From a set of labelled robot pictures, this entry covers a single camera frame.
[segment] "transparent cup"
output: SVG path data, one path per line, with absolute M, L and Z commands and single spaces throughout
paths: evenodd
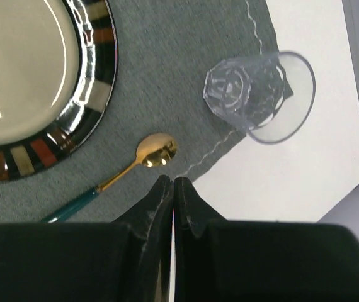
M 215 115 L 256 141 L 279 143 L 304 124 L 315 91 L 308 61 L 277 52 L 221 61 L 207 73 L 203 98 Z

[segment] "gray felt cloth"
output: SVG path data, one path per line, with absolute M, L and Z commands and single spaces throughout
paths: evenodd
M 223 59 L 277 49 L 263 0 L 109 0 L 119 49 L 118 79 L 99 127 L 72 156 L 35 176 L 0 184 L 0 222 L 37 221 L 116 174 L 154 132 L 176 137 L 162 168 L 137 166 L 71 221 L 112 221 L 160 174 L 206 173 L 243 135 L 202 98 L 207 71 Z

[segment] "spoon neck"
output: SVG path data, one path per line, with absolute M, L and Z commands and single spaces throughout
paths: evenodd
M 116 181 L 118 181 L 122 176 L 124 176 L 127 172 L 132 170 L 137 164 L 139 164 L 138 159 L 136 159 L 134 162 L 132 162 L 125 170 L 119 172 L 115 176 L 107 179 L 106 181 L 102 182 L 96 187 L 96 190 L 98 193 L 102 193 L 105 190 L 107 190 L 110 186 L 112 186 Z

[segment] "gold spoon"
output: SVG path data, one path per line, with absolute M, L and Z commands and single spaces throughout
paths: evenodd
M 142 164 L 146 167 L 166 165 L 175 156 L 177 149 L 177 143 L 171 135 L 166 133 L 149 135 L 137 146 L 136 159 L 125 170 L 82 193 L 82 195 L 71 200 L 63 207 L 43 218 L 40 222 L 54 223 L 57 221 L 65 221 L 84 208 L 100 193 L 107 190 L 136 165 Z

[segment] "white table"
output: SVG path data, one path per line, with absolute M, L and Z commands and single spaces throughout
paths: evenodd
M 226 218 L 317 221 L 359 184 L 359 102 L 341 0 L 267 0 L 280 50 L 311 63 L 316 98 L 286 142 L 238 143 L 195 187 Z

